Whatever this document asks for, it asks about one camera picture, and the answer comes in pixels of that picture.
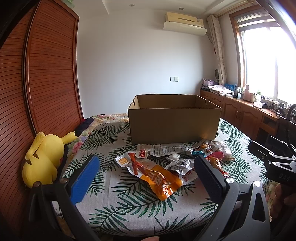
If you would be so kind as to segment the person's right hand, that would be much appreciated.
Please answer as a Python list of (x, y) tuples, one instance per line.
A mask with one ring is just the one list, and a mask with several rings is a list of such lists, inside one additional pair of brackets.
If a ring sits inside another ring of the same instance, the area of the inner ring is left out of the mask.
[(278, 184), (275, 188), (275, 197), (270, 209), (270, 216), (272, 219), (278, 217), (283, 205), (295, 206), (295, 194), (287, 196), (283, 193), (282, 185)]

